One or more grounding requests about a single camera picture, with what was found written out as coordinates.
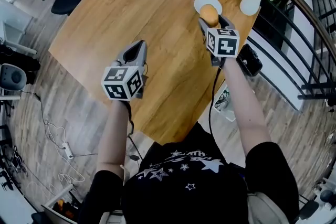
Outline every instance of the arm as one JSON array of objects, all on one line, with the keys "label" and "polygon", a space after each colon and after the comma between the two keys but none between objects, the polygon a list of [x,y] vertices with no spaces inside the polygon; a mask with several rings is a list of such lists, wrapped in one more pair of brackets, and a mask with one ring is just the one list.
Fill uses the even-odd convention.
[{"label": "arm", "polygon": [[253,147],[271,139],[261,106],[236,59],[225,60],[224,74],[246,156]]},{"label": "arm", "polygon": [[113,101],[98,147],[97,172],[111,171],[123,179],[127,139],[128,111],[120,101]]}]

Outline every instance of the black cable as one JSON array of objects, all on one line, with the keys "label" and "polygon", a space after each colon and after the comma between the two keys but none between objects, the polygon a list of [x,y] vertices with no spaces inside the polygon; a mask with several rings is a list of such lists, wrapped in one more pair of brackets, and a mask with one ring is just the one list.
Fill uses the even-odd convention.
[{"label": "black cable", "polygon": [[145,65],[147,66],[147,69],[146,69],[146,73],[145,73],[145,76],[147,75],[147,73],[148,73],[148,65],[147,65],[147,63],[145,62]]},{"label": "black cable", "polygon": [[133,134],[133,132],[134,132],[134,123],[132,121],[132,109],[131,109],[131,106],[130,106],[129,102],[127,102],[127,101],[122,101],[121,100],[120,102],[122,102],[126,106],[127,111],[128,111],[128,119],[129,119],[129,121],[131,123],[131,132],[127,135],[127,137],[131,140],[133,146],[135,147],[136,151],[138,152],[138,155],[139,155],[140,159],[143,161],[143,158],[142,158],[142,156],[141,156],[138,148],[136,147],[133,139],[131,138],[131,134]]},{"label": "black cable", "polygon": [[28,171],[30,171],[30,173],[37,179],[37,181],[39,181],[40,183],[41,183],[41,185],[42,186],[44,186],[46,189],[47,189],[47,191],[49,191],[51,194],[53,194],[51,191],[50,191],[50,189],[48,189],[42,182],[41,182],[41,180],[32,172],[32,170],[30,170],[29,169],[29,167],[27,166],[27,164],[25,164],[25,163],[23,163],[25,166],[26,166],[26,168],[28,169]]},{"label": "black cable", "polygon": [[83,154],[83,155],[73,155],[73,157],[92,156],[92,155],[98,155],[98,153]]},{"label": "black cable", "polygon": [[21,91],[21,92],[24,92],[24,93],[30,93],[30,94],[33,94],[35,95],[36,99],[41,103],[41,115],[42,115],[42,120],[43,120],[43,124],[44,124],[44,132],[45,132],[45,135],[47,137],[47,139],[49,139],[50,141],[52,141],[60,150],[64,150],[65,148],[64,147],[60,147],[59,145],[56,144],[55,141],[53,141],[50,137],[50,134],[47,135],[47,132],[46,132],[46,125],[48,125],[48,121],[46,121],[44,119],[44,116],[43,116],[43,103],[42,103],[42,100],[41,100],[41,97],[36,93],[36,92],[25,92],[25,91]]},{"label": "black cable", "polygon": [[212,129],[211,129],[211,109],[212,109],[212,106],[214,105],[216,83],[217,83],[217,80],[218,80],[219,73],[221,72],[222,66],[223,66],[223,64],[221,63],[221,65],[217,69],[217,74],[216,74],[216,77],[215,77],[214,86],[212,88],[211,104],[210,104],[210,108],[209,108],[209,128],[210,128],[210,133],[211,133],[212,136],[214,136],[214,134],[212,133]]},{"label": "black cable", "polygon": [[136,145],[135,145],[135,143],[134,143],[133,139],[131,138],[131,136],[130,136],[130,135],[128,135],[127,137],[128,137],[130,140],[131,140],[131,142],[132,142],[133,146],[135,147],[136,151],[138,152],[138,155],[139,155],[140,159],[143,161],[143,158],[142,158],[142,156],[141,156],[141,154],[140,154],[140,152],[139,152],[138,148],[136,147]]}]

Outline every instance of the white plate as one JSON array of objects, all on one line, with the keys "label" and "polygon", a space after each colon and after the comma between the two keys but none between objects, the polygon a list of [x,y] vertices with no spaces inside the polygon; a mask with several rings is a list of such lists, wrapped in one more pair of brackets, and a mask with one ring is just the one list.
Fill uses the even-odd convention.
[{"label": "white plate", "polygon": [[199,13],[199,11],[201,10],[201,7],[204,6],[205,4],[213,5],[215,9],[217,10],[218,14],[219,15],[222,14],[223,8],[218,0],[195,0],[194,2],[195,10]]}]

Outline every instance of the white vase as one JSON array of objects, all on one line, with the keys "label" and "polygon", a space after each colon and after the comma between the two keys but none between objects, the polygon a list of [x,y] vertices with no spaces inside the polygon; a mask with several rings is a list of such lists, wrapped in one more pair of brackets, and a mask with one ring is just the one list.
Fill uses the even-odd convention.
[{"label": "white vase", "polygon": [[239,6],[240,10],[248,16],[256,14],[260,6],[260,1],[261,0],[242,0]]}]

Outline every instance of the wooden table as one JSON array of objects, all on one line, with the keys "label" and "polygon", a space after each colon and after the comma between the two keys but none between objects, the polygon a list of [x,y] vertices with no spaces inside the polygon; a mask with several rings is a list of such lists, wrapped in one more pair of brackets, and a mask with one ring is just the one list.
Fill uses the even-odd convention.
[{"label": "wooden table", "polygon": [[[239,30],[242,46],[256,16],[241,0],[219,0]],[[205,50],[194,0],[83,0],[49,51],[96,99],[110,104],[100,80],[104,68],[133,41],[148,45],[142,100],[132,100],[135,129],[164,144],[181,141],[211,100],[217,68]],[[217,88],[224,80],[221,74]]]}]

